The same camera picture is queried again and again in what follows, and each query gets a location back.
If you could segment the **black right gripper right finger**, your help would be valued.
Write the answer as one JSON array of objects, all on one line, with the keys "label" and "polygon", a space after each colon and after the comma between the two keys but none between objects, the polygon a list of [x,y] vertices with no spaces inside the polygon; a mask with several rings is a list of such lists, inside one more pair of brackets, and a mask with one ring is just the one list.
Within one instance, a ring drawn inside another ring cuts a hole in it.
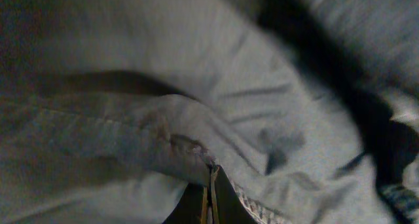
[{"label": "black right gripper right finger", "polygon": [[239,201],[232,183],[221,166],[211,168],[210,194],[214,224],[257,223]]}]

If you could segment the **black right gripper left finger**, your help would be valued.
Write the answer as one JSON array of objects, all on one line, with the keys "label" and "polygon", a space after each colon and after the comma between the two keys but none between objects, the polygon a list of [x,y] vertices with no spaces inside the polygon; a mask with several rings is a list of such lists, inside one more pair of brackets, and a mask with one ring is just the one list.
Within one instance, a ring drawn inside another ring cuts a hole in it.
[{"label": "black right gripper left finger", "polygon": [[162,224],[206,224],[208,188],[188,184],[179,203]]}]

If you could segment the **dark blue shorts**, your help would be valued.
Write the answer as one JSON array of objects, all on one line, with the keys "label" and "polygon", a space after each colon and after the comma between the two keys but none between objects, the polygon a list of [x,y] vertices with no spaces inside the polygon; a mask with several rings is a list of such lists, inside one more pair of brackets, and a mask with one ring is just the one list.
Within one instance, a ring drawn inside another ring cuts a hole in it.
[{"label": "dark blue shorts", "polygon": [[418,222],[418,0],[1,0],[1,222]]}]

